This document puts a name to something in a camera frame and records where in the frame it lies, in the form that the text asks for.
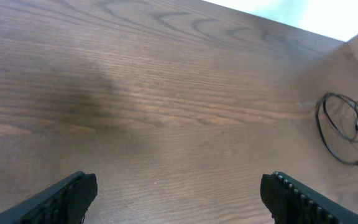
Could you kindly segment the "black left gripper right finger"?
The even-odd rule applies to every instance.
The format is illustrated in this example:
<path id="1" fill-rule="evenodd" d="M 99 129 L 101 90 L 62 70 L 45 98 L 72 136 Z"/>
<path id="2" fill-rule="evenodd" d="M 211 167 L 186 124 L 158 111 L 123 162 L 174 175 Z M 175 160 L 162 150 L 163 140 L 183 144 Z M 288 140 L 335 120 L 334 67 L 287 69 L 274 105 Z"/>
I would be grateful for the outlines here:
<path id="1" fill-rule="evenodd" d="M 264 174 L 260 196 L 280 224 L 358 224 L 358 214 L 283 172 Z"/>

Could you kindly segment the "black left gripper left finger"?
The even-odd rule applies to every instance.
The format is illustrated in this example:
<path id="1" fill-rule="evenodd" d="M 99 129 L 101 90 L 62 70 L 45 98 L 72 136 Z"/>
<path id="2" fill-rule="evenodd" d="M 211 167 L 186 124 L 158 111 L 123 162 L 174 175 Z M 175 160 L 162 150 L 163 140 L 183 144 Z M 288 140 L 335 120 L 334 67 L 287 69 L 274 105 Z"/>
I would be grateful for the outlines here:
<path id="1" fill-rule="evenodd" d="M 78 171 L 0 213 L 0 224 L 83 224 L 98 194 L 95 174 Z"/>

